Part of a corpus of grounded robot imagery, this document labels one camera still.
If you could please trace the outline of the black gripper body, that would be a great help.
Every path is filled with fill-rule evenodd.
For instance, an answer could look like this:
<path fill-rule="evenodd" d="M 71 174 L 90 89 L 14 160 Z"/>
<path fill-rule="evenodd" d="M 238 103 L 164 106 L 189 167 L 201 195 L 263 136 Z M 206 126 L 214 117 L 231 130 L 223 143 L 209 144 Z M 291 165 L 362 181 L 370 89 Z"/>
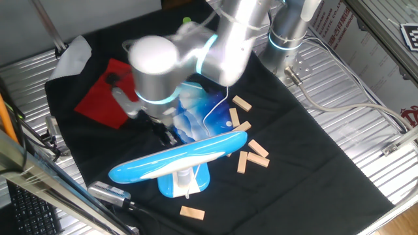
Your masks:
<path fill-rule="evenodd" d="M 152 131 L 164 146 L 175 146 L 178 143 L 171 129 L 154 117 L 152 118 Z"/>

